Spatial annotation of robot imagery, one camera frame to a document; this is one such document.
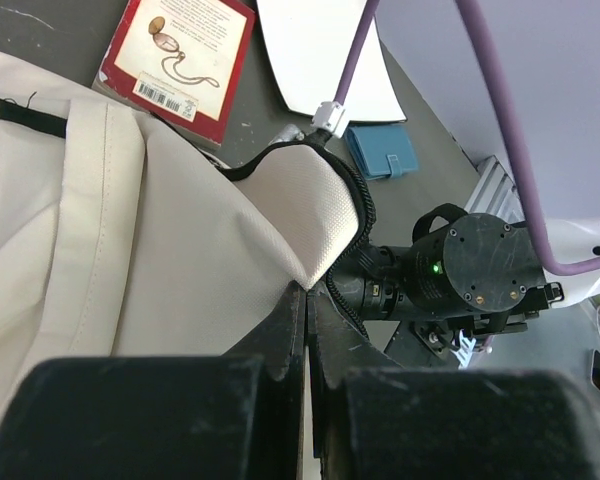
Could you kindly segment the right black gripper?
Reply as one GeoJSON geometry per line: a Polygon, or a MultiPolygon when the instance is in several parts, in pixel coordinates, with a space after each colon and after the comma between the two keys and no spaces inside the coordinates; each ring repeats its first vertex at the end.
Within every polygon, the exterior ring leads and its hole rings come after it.
{"type": "Polygon", "coordinates": [[[396,282],[373,278],[360,264],[361,255],[376,267],[398,267],[409,247],[367,244],[332,266],[328,290],[341,312],[359,321],[408,320],[413,304],[396,282]]]}

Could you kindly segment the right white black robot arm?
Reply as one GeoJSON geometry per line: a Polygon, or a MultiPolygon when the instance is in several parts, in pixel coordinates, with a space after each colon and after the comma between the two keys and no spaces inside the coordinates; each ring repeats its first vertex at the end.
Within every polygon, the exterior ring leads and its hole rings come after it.
{"type": "Polygon", "coordinates": [[[329,269],[326,286],[358,329],[396,323],[384,352],[399,365],[457,368],[494,336],[526,331],[541,311],[599,295],[600,268],[552,274],[525,222],[443,204],[416,222],[407,247],[357,240],[329,269]]]}

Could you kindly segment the cream canvas student backpack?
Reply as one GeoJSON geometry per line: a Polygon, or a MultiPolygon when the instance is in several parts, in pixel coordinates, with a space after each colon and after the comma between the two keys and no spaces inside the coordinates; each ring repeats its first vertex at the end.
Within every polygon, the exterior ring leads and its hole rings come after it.
{"type": "Polygon", "coordinates": [[[217,355],[357,240],[344,164],[277,143],[243,172],[157,118],[0,52],[0,421],[38,364],[217,355]]]}

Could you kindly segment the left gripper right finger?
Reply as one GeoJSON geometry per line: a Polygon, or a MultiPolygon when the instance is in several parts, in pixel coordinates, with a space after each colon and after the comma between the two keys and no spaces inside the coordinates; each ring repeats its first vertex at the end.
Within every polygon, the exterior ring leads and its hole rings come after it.
{"type": "Polygon", "coordinates": [[[593,405],[568,377],[403,368],[323,292],[307,321],[324,478],[600,479],[593,405]]]}

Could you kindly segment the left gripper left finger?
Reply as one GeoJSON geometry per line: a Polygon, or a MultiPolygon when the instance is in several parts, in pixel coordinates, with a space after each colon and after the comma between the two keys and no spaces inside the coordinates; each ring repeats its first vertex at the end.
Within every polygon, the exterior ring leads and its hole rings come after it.
{"type": "Polygon", "coordinates": [[[296,479],[306,294],[220,356],[47,360],[0,423],[0,479],[296,479]]]}

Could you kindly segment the red cover book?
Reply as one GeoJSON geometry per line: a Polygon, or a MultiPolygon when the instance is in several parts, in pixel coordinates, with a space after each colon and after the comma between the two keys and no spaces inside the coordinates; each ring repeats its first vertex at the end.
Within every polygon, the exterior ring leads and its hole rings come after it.
{"type": "Polygon", "coordinates": [[[130,1],[92,87],[217,150],[255,20],[241,1],[130,1]]]}

